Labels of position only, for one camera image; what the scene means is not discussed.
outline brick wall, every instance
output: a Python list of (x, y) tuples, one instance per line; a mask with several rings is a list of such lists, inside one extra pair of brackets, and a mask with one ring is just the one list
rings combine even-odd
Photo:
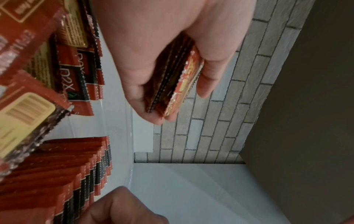
[(258, 0), (247, 35), (210, 97), (191, 90), (135, 162), (242, 163), (238, 155), (315, 0)]

